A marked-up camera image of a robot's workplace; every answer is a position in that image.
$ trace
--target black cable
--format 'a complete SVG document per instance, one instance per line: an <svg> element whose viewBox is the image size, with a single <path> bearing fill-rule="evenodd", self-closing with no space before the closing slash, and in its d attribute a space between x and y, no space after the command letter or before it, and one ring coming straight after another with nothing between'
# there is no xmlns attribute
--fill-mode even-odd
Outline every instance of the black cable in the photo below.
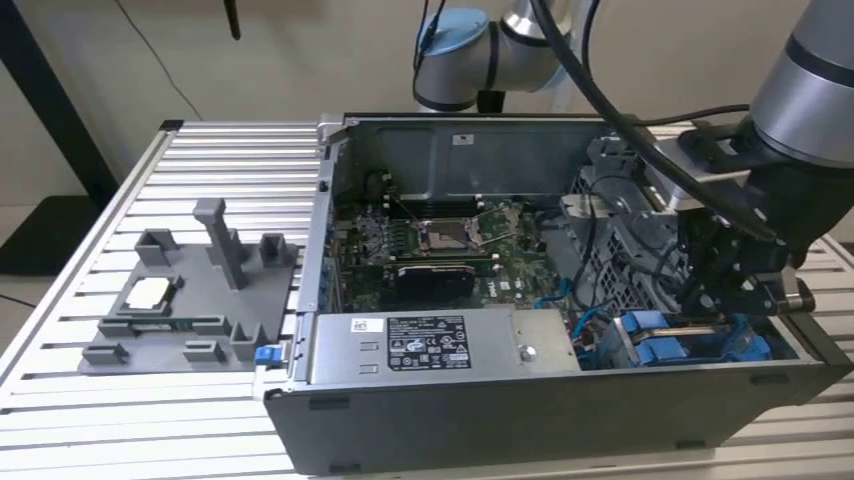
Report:
<svg viewBox="0 0 854 480"><path fill-rule="evenodd" d="M597 240L597 211L593 206L593 194L589 191L587 193L587 207L589 207L589 215L590 215L590 226L587 227L587 239L585 242L585 250L582 251L582 264L575 271L575 276L573 277L573 301L575 305L582 309L589 310L590 307L585 302L582 302L581 297L578 296L579 287L582 285L582 277L585 275L585 271L587 270L587 264L590 263L590 257L593 256L593 247ZM593 301L597 298L597 285L593 285Z"/></svg>
<svg viewBox="0 0 854 480"><path fill-rule="evenodd" d="M651 120L634 120L631 124L635 127L655 127L658 125L669 125L677 122L697 120L698 118L712 117L713 115L724 115L725 113L740 113L750 110L750 105L740 103L737 105L724 105L721 107L708 108L697 112L684 113L672 117L654 118Z"/></svg>
<svg viewBox="0 0 854 480"><path fill-rule="evenodd" d="M418 80L418 73L422 70L422 63L425 63L425 57L427 56L426 52L433 45L433 41L437 37L437 30L439 29L439 17L442 16L442 11L445 10L446 3L447 0L442 0L439 2L439 8L437 8L437 13L433 16L433 20L430 20L430 25L427 25L425 35L421 39L417 40L415 50L418 52L418 55L415 61L415 74L413 75L413 94L415 94L415 81Z"/></svg>
<svg viewBox="0 0 854 480"><path fill-rule="evenodd" d="M2 298L3 300L8 300L10 302L15 302L15 303L18 303L18 304L20 304L20 305L24 305L26 307L36 308L36 306L35 306L32 303L30 303L30 302L27 302L27 301L22 300L20 298L10 297L8 295L4 295L4 294L2 294L2 293L0 293L0 298Z"/></svg>
<svg viewBox="0 0 854 480"><path fill-rule="evenodd" d="M595 82L593 77L593 67L590 65L590 38L593 35L593 26L595 23L597 12L599 11L599 4L602 0L593 0L590 3L590 9L587 10L587 17L585 18L585 32L582 34L582 65L585 66L585 72L590 80ZM650 120L630 120L635 127L655 127L659 125L669 125L677 122L686 122L689 120L697 120L698 118L712 117L713 115L722 115L725 113L740 113L750 110L750 105L724 105L721 107L706 108L696 112L684 113L681 115L673 115L670 117L653 118Z"/></svg>
<svg viewBox="0 0 854 480"><path fill-rule="evenodd" d="M430 0L425 0L425 8L422 9L422 21L418 24L418 35L415 35L415 52L413 53L413 70L415 70L418 66L418 54L419 54L418 44L422 41L422 33L425 32L425 22L427 21L427 10L430 10Z"/></svg>
<svg viewBox="0 0 854 480"><path fill-rule="evenodd" d="M155 56L155 60L158 60L158 63L160 64L160 68L163 69L163 73L166 74L166 78L170 80L170 84L172 85L172 88L175 89L175 91L178 92L180 97L184 99L184 102L187 102L187 105L192 109L192 113L196 114L196 117L199 118L199 120L200 121L204 120L204 118L202 117L202 114L199 113L199 110L196 109L196 106L192 104L192 102L187 98L187 95L184 95L184 92L182 92L182 89L178 88L178 85L175 84L175 80L172 79L172 74L170 73L170 69L166 67L166 63L163 63L163 59L160 58L160 55L158 55L158 51L155 50L155 47L151 45L151 42L148 41L148 38L146 38L146 35L143 35L142 30L136 26L136 23L134 22L134 19L131 18L131 15L128 14L128 11L124 9L124 5L122 5L122 1L120 0L115 0L115 2L116 2L116 5L119 6L119 10L122 10L122 14L124 15L124 18L128 20L128 23L131 24L131 28L136 31L136 34L139 35L139 38L143 39L143 42L146 43L146 46L148 47L148 50L151 50L151 53Z"/></svg>
<svg viewBox="0 0 854 480"><path fill-rule="evenodd" d="M582 64L585 65L585 71L593 79L593 69L590 67L590 35L593 32L593 23L597 19L597 11L599 10L599 4L602 0L593 0L590 3L590 10L587 10L587 18L585 18L585 33L582 34Z"/></svg>
<svg viewBox="0 0 854 480"><path fill-rule="evenodd" d="M599 90L599 87L587 76L585 68L566 44L566 39L555 25L555 20L545 0L530 1L538 25L561 65L578 85L578 89L585 94L590 105L602 118L611 124L619 136L626 140L638 155L641 155L641 158L643 158L653 168L655 168L706 208L724 217L734 227L760 240L773 240L776 238L774 231L758 215L717 196L650 144L641 131L638 131L626 120L623 114L617 110Z"/></svg>
<svg viewBox="0 0 854 480"><path fill-rule="evenodd" d="M668 263L668 259L670 258L670 255L673 255L673 252L677 250L677 247L678 247L677 242L674 242L673 245L668 247L668 249L665 250L665 253L662 254L662 258L658 260L658 263L655 264L655 270L653 271L653 275L655 277L653 278L653 290L655 292L655 295L658 295L658 298L661 298L662 302L665 302L668 308L674 312L677 312L678 307L670 300L670 297L662 292L662 283L657 281L657 278L661 278L659 275L664 274L662 272L665 270L665 264Z"/></svg>

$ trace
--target power supply label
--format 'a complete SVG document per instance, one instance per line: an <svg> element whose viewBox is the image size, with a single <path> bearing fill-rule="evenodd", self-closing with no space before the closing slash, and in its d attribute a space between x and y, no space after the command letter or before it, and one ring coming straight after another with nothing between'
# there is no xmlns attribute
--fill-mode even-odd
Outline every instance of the power supply label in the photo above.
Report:
<svg viewBox="0 0 854 480"><path fill-rule="evenodd" d="M462 315L390 317L389 368L395 372L471 368Z"/></svg>

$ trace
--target blue connector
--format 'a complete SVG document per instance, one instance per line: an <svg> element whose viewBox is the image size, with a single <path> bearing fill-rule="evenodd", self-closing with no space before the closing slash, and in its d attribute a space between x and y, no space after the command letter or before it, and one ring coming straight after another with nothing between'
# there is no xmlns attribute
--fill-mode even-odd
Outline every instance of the blue connector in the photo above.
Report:
<svg viewBox="0 0 854 480"><path fill-rule="evenodd" d="M281 346L258 347L258 350L255 350L255 365L281 367L283 361L283 350Z"/></svg>

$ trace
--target robotic arm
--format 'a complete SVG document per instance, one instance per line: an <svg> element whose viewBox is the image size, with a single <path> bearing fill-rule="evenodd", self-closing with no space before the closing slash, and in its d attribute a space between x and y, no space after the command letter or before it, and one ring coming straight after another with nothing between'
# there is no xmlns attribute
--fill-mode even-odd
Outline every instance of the robotic arm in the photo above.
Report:
<svg viewBox="0 0 854 480"><path fill-rule="evenodd" d="M546 4L561 34L569 35L569 0ZM413 82L426 109L461 112L475 105L479 92L533 92L563 77L529 0L515 0L498 22L479 9L455 8L426 23Z"/></svg>
<svg viewBox="0 0 854 480"><path fill-rule="evenodd" d="M682 312L813 310L794 270L854 206L854 2L813 0L740 125L698 122L654 149L578 71L566 46L569 2L518 0L489 25L481 15L478 21L454 14L438 22L415 72L419 103L461 111L479 91L543 88L562 73L559 60L649 163L649 181L678 212L689 258L677 295ZM469 34L455 37L461 25Z"/></svg>

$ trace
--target metal table frame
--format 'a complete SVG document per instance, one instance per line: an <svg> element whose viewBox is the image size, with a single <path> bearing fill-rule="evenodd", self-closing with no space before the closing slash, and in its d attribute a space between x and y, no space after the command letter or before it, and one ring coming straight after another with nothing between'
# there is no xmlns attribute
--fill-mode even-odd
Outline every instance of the metal table frame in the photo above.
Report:
<svg viewBox="0 0 854 480"><path fill-rule="evenodd" d="M685 127L655 130L659 137ZM194 200L226 197L226 219L254 241L282 232L305 244L314 203L314 123L186 123L160 132L68 266L0 358L0 479L303 478L294 473L261 401L277 375L78 375L136 263L146 228L206 241ZM829 237L801 275L816 317L854 354L854 258ZM297 305L295 277L290 306ZM285 332L294 318L286 318ZM776 409L714 450L382 475L379 478L760 479L854 477L854 377L808 405Z"/></svg>

